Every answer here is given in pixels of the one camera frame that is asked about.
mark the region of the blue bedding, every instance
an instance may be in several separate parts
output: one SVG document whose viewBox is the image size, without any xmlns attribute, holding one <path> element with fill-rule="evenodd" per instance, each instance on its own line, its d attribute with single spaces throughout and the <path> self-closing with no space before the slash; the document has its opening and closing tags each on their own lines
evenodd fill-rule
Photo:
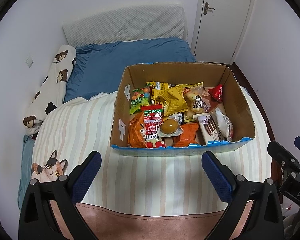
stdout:
<svg viewBox="0 0 300 240">
<path fill-rule="evenodd" d="M 64 102 L 118 89 L 126 66 L 154 62 L 195 62 L 189 44 L 177 37 L 90 44 L 76 48 L 76 64 Z"/>
</svg>

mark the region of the screw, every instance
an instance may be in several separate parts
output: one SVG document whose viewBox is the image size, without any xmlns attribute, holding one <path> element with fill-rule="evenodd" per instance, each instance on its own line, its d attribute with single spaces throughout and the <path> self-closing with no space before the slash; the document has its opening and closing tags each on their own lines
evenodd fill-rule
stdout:
<svg viewBox="0 0 300 240">
<path fill-rule="evenodd" d="M 67 175 L 61 175 L 61 176 L 59 177 L 59 180 L 60 180 L 60 181 L 65 181 L 67 178 L 68 178 Z"/>
<path fill-rule="evenodd" d="M 244 181 L 244 176 L 243 175 L 237 175 L 237 180 L 238 181 Z"/>
<path fill-rule="evenodd" d="M 273 184 L 273 180 L 272 179 L 267 179 L 267 183 L 272 185 Z"/>
<path fill-rule="evenodd" d="M 31 185 L 34 185 L 34 184 L 36 184 L 37 183 L 37 179 L 31 179 L 31 181 L 30 181 L 30 184 Z"/>
</svg>

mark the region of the door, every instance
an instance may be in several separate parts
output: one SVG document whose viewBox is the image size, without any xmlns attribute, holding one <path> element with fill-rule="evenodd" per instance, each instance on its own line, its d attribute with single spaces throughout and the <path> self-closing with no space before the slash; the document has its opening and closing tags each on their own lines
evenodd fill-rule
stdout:
<svg viewBox="0 0 300 240">
<path fill-rule="evenodd" d="M 203 0 L 197 43 L 197 61 L 230 63 L 247 17 L 250 0 Z"/>
</svg>

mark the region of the chocolate wafer package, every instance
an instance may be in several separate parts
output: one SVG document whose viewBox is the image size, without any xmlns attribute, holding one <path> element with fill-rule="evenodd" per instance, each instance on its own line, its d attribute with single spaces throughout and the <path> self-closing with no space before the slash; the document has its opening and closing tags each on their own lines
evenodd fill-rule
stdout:
<svg viewBox="0 0 300 240">
<path fill-rule="evenodd" d="M 198 119 L 201 133 L 206 144 L 208 144 L 209 141 L 225 140 L 219 130 L 217 118 L 214 114 L 195 114 L 193 118 Z"/>
</svg>

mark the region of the bear pattern pillow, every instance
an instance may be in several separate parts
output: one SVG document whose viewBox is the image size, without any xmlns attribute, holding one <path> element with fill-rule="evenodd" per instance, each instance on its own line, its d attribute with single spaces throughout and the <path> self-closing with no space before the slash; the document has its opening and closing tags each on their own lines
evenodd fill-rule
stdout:
<svg viewBox="0 0 300 240">
<path fill-rule="evenodd" d="M 56 54 L 48 75 L 29 105 L 23 124 L 27 135 L 37 133 L 47 115 L 61 106 L 66 94 L 66 83 L 75 64 L 76 51 L 69 45 L 62 45 Z"/>
</svg>

